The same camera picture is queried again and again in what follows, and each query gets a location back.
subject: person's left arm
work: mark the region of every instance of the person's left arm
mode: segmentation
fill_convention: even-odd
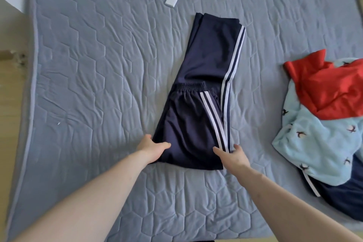
[[[103,242],[140,172],[169,147],[145,135],[138,151],[58,203],[13,242]]]

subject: pile of clothes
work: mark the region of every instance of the pile of clothes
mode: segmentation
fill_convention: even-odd
[[[274,148],[317,197],[363,221],[363,59],[325,50],[284,64],[291,77]]]

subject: navy blue pants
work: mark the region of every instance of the navy blue pants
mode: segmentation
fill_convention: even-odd
[[[156,143],[171,143],[158,162],[223,168],[213,147],[230,149],[230,83],[244,36],[238,19],[195,15],[184,61],[153,136]]]
[[[329,205],[355,220],[363,221],[363,162],[354,155],[352,163],[352,175],[346,183],[331,186],[309,177],[309,187],[318,191]]]

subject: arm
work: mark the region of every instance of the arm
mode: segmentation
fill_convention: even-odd
[[[227,170],[250,194],[280,242],[362,242],[363,240],[322,212],[251,168],[239,145],[233,153],[213,148]]]
[[[102,242],[143,168],[169,143],[145,135],[136,152],[58,203],[14,242]]]

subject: bed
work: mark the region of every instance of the bed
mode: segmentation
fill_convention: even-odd
[[[183,61],[196,12],[247,28],[230,97],[231,139],[252,166],[352,230],[363,224],[315,198],[272,147],[288,77],[282,63],[327,48],[363,57],[356,0],[30,0],[33,50],[8,240],[109,169],[153,133]],[[139,176],[108,242],[197,241],[271,235],[226,171],[156,163]]]

